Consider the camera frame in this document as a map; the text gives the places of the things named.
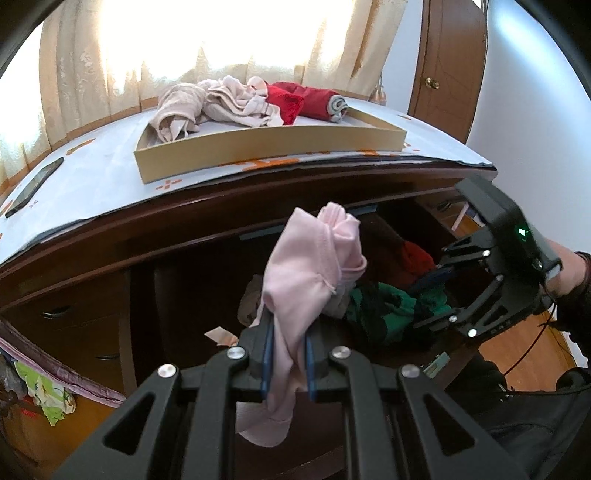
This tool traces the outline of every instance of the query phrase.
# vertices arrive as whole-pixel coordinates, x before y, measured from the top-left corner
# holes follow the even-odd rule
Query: sleeve
[[[557,301],[557,321],[552,325],[570,334],[583,355],[591,358],[591,255],[577,252],[587,262],[585,280]]]

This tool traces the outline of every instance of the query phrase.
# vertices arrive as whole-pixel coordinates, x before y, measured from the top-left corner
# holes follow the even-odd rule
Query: door knob
[[[431,77],[427,77],[425,79],[425,85],[433,90],[439,90],[439,82],[437,80],[432,79]]]

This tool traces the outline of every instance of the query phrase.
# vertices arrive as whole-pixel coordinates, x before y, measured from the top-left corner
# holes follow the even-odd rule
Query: black phone
[[[18,194],[17,199],[7,210],[6,218],[11,217],[27,203],[29,203],[41,185],[43,185],[43,183],[60,167],[62,163],[64,163],[64,157],[60,157],[57,160],[51,162],[49,165],[43,167],[39,173],[35,175],[33,179],[27,184],[27,186],[24,187],[22,192]]]

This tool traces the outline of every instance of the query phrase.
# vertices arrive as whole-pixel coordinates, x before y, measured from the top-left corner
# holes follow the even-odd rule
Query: folded clothes
[[[189,132],[199,131],[197,119],[201,115],[205,94],[203,88],[192,83],[179,83],[164,92],[150,120],[161,142],[172,142],[181,132],[186,137]]]
[[[418,299],[385,283],[367,282],[354,288],[346,320],[370,345],[392,345],[413,321],[447,312],[444,286],[421,293]]]
[[[329,203],[318,217],[296,208],[265,269],[258,325],[264,307],[274,315],[273,374],[262,404],[238,403],[236,431],[265,447],[287,436],[296,391],[306,389],[304,334],[339,292],[365,272],[359,221],[344,208]]]
[[[284,125],[293,125],[297,116],[304,108],[304,98],[295,93],[290,93],[277,85],[267,85],[269,96],[267,100],[277,105],[281,111],[281,119]]]
[[[295,93],[304,99],[302,116],[339,123],[347,113],[348,106],[345,97],[334,90],[303,87],[294,82],[275,82],[273,85]]]
[[[229,75],[196,85],[179,83],[160,97],[150,125],[163,143],[197,132],[198,125],[209,120],[247,127],[283,125],[280,108],[270,104],[267,96],[267,84],[259,77],[246,85]]]
[[[14,367],[18,376],[27,384],[29,396],[33,398],[34,404],[41,406],[52,427],[64,418],[64,413],[75,411],[76,401],[64,387],[20,362],[16,362]]]
[[[283,125],[280,109],[267,102],[267,84],[252,77],[246,85],[226,75],[222,80],[204,80],[197,84],[206,92],[203,113],[216,122],[236,122],[247,127]]]

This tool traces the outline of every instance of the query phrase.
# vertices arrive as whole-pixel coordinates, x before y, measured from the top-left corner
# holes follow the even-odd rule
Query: metal screw
[[[351,356],[351,349],[349,347],[339,345],[332,349],[331,353],[332,356],[335,358],[339,358],[341,360],[345,358],[349,358]]]
[[[402,376],[406,378],[417,378],[421,374],[421,370],[416,365],[404,365],[400,371]]]
[[[226,355],[232,360],[240,360],[246,355],[246,350],[241,346],[233,346],[228,349]]]
[[[164,364],[158,367],[158,376],[162,378],[170,378],[177,372],[177,368],[173,364]]]

